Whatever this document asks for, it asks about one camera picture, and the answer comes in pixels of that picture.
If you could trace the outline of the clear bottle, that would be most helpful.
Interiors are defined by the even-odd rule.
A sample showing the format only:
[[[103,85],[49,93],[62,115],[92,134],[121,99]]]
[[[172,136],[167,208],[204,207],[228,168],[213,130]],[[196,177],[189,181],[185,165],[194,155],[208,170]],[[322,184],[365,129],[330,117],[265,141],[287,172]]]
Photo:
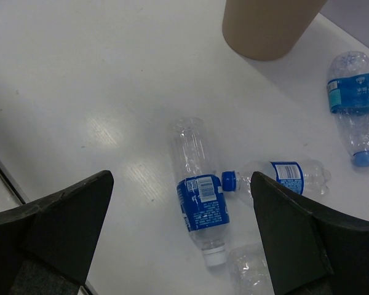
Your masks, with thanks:
[[[204,121],[183,117],[169,125],[169,146],[181,213],[208,268],[227,260],[229,213]]]

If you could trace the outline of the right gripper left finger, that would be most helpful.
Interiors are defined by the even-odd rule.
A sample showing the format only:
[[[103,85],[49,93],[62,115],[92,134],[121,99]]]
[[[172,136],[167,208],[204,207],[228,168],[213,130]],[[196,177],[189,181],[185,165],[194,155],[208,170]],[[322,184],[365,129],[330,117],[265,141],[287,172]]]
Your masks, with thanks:
[[[77,294],[114,186],[109,170],[0,212],[0,294]]]

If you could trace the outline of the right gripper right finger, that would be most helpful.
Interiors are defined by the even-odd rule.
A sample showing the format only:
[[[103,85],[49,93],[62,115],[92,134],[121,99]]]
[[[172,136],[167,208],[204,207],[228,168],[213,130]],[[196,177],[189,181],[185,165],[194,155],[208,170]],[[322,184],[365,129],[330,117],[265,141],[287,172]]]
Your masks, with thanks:
[[[275,294],[369,294],[369,221],[260,172],[251,193]]]

